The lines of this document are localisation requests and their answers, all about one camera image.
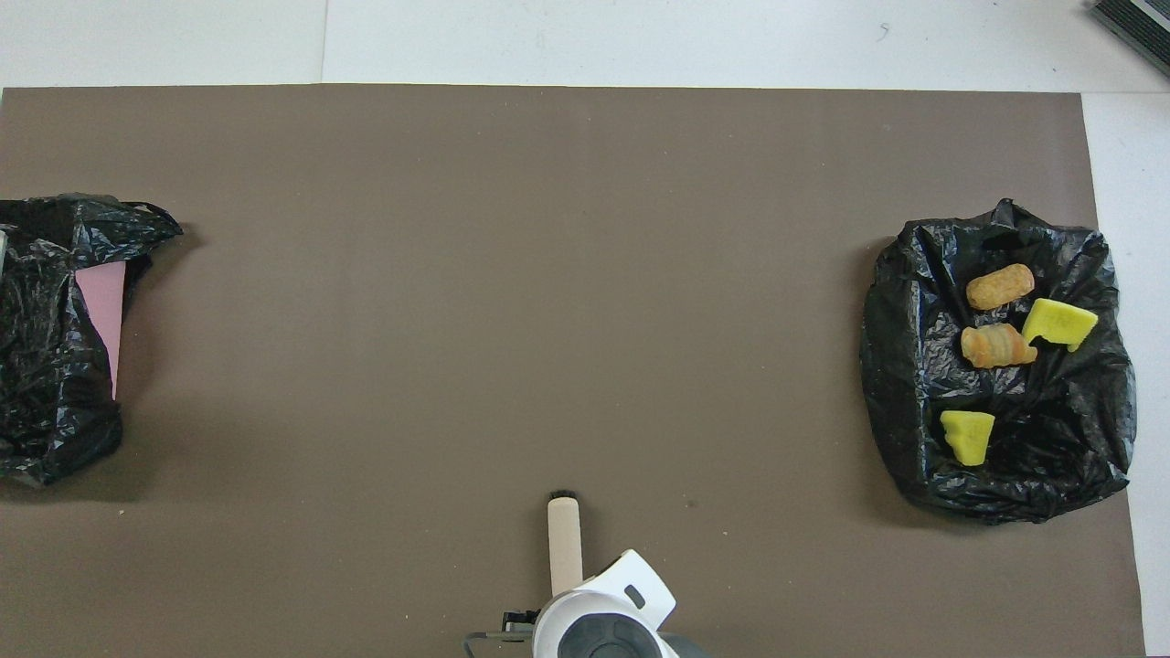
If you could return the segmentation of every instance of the black plastic bag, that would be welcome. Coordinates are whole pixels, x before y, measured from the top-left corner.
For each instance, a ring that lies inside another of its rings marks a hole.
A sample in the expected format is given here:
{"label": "black plastic bag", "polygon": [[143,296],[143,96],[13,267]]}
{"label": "black plastic bag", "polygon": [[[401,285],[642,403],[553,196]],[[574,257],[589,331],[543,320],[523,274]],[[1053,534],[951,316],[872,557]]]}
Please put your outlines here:
{"label": "black plastic bag", "polygon": [[[1035,290],[972,310],[966,285],[1019,262]],[[1017,329],[1037,297],[1092,310],[1097,325],[1075,352],[1038,338],[1023,366],[977,370],[964,327]],[[1010,199],[970,219],[907,222],[878,256],[861,329],[861,378],[886,468],[911,502],[986,523],[1042,522],[1126,487],[1134,450],[1134,371],[1117,331],[1117,286],[1104,238],[1049,226]],[[986,461],[961,465],[944,410],[996,417]]]}
{"label": "black plastic bag", "polygon": [[0,200],[0,478],[47,485],[122,441],[109,358],[76,272],[129,261],[129,294],[146,254],[183,229],[150,204],[67,194]]}

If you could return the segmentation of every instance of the cylindrical foam piece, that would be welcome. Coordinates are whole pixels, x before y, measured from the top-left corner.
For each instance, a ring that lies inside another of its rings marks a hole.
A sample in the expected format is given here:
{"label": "cylindrical foam piece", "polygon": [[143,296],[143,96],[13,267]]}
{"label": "cylindrical foam piece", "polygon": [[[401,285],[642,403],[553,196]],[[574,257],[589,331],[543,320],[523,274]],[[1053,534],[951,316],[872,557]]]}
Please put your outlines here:
{"label": "cylindrical foam piece", "polygon": [[581,515],[573,492],[549,495],[549,573],[552,596],[569,591],[585,580],[581,568]]}

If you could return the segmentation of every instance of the pink paper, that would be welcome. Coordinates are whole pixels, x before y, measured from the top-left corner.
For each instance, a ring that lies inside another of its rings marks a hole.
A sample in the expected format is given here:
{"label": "pink paper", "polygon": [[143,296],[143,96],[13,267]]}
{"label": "pink paper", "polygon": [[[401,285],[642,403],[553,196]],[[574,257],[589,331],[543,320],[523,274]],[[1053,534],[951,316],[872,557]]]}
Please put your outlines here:
{"label": "pink paper", "polygon": [[118,392],[118,345],[122,343],[122,293],[125,262],[108,262],[77,272],[77,286],[89,308],[89,320],[110,356],[113,396]]}

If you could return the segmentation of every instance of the brown table surface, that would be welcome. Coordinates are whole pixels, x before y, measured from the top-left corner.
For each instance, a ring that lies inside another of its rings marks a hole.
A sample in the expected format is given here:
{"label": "brown table surface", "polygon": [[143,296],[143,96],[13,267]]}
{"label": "brown table surface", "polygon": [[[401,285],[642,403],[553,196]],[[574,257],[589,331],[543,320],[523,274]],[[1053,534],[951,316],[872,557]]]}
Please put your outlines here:
{"label": "brown table surface", "polygon": [[1143,651],[1123,494],[914,508],[859,384],[903,221],[1095,225],[1076,96],[9,89],[0,130],[0,197],[188,231],[122,450],[0,486],[0,656],[459,656],[544,603],[562,487],[586,569],[641,551],[716,658]]}

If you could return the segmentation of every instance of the white table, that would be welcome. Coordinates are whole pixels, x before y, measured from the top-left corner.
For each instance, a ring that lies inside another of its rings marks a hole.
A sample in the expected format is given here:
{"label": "white table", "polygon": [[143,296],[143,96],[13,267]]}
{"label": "white table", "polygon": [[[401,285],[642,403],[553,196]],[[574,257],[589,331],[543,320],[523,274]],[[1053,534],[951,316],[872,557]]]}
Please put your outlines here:
{"label": "white table", "polygon": [[1074,91],[1137,366],[1147,651],[1170,653],[1170,78],[1078,0],[37,0],[0,4],[0,88],[426,82]]}

